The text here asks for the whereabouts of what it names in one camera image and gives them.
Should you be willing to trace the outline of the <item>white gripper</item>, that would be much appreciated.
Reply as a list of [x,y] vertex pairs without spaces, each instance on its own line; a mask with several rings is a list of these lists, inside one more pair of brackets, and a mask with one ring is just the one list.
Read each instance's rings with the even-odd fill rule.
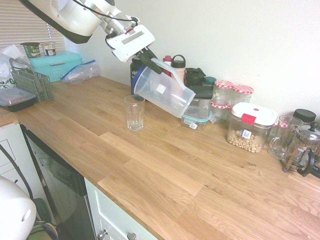
[[148,48],[154,41],[154,35],[144,25],[138,25],[129,33],[123,33],[109,39],[108,44],[113,48],[112,53],[121,62],[125,63],[136,55],[143,65],[157,74],[161,74],[163,69],[152,61],[152,58],[157,58],[157,56]]

